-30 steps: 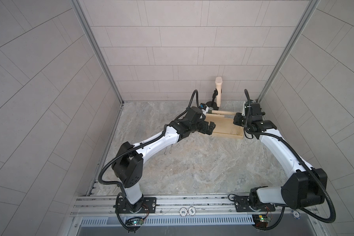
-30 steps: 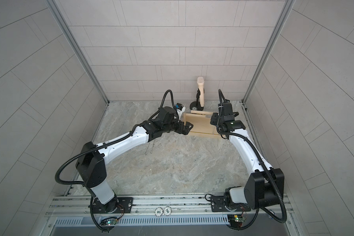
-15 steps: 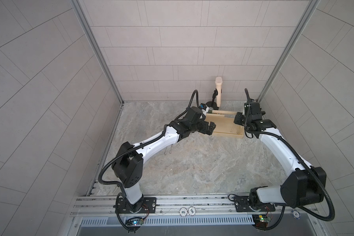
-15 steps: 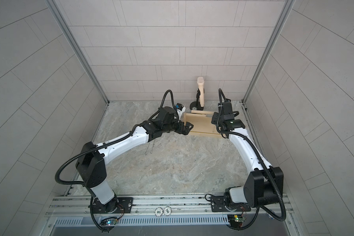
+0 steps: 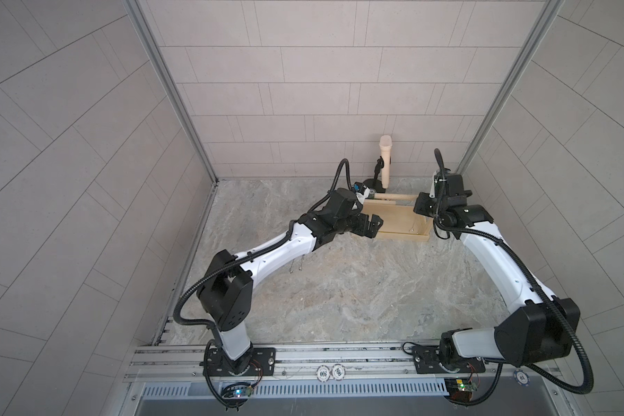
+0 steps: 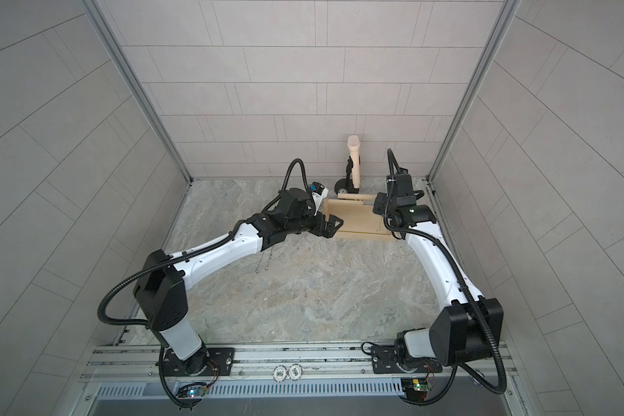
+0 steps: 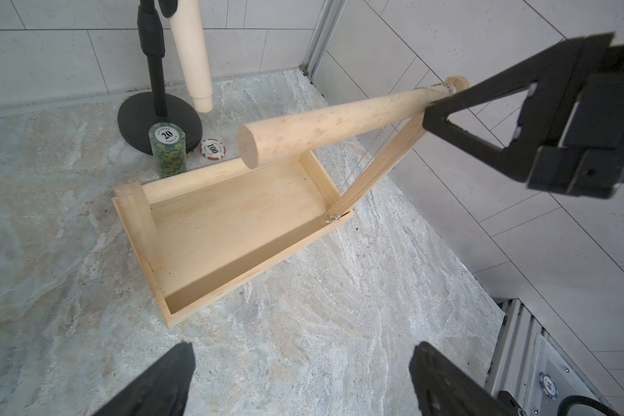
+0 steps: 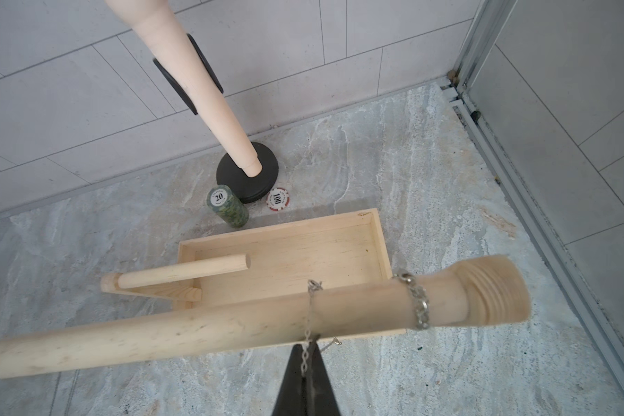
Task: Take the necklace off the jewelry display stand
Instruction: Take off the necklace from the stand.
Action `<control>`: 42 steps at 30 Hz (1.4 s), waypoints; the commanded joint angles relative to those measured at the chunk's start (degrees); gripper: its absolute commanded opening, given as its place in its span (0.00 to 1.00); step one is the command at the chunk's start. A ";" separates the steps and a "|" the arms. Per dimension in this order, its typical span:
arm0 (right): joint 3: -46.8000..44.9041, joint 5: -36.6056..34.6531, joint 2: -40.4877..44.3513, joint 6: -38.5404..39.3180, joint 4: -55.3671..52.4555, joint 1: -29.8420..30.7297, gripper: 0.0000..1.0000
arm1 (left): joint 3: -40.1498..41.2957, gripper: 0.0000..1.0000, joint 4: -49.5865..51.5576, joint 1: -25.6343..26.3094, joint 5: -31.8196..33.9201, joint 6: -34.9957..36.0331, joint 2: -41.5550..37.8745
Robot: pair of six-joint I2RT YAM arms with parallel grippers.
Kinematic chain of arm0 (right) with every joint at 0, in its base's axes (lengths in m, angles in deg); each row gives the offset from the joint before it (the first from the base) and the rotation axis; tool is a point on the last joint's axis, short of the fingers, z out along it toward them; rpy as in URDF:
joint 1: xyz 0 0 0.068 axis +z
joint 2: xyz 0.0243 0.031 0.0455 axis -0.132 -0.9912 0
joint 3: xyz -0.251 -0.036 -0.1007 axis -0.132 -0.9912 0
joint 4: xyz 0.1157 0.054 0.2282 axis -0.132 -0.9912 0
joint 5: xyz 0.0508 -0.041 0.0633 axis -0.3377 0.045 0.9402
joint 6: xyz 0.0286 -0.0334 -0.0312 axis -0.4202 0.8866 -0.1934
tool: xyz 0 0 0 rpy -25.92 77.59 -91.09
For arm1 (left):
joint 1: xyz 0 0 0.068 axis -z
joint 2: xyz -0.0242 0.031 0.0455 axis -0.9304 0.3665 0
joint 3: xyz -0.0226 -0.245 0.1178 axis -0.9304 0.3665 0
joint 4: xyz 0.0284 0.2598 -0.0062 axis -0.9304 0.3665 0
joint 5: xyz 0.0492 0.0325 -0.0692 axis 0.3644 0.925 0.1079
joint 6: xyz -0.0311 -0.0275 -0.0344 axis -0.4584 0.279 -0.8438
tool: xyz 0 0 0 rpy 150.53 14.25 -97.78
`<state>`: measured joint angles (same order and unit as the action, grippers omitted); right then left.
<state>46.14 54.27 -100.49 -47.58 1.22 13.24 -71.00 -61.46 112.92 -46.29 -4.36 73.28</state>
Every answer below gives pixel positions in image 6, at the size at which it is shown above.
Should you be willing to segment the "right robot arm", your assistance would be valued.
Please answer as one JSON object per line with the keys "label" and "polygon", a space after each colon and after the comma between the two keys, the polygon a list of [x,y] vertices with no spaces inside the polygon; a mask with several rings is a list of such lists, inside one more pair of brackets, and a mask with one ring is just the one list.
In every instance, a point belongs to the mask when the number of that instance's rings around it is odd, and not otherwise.
{"label": "right robot arm", "polygon": [[430,207],[417,204],[413,181],[407,173],[391,173],[387,191],[377,195],[374,213],[386,228],[403,237],[419,258],[437,296],[440,313],[429,329],[398,334],[395,348],[399,364],[410,370],[432,359],[444,367],[460,367],[479,379],[471,362],[491,358],[497,377],[505,379],[499,341],[504,310],[487,298],[462,270],[445,242]]}

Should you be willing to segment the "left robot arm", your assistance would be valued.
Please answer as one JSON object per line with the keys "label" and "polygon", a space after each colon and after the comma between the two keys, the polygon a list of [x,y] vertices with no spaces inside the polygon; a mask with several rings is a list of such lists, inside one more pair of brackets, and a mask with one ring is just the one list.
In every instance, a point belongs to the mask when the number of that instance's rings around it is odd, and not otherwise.
{"label": "left robot arm", "polygon": [[289,234],[334,237],[343,220],[319,211],[327,195],[328,190],[319,183],[313,184],[311,192],[300,188],[282,191],[273,208],[240,220],[222,237],[191,251],[168,255],[159,250],[147,258],[145,275],[137,279],[133,295],[145,314],[147,327],[161,347],[173,354],[172,362],[183,374],[218,369],[188,319],[187,291],[225,266],[284,242]]}

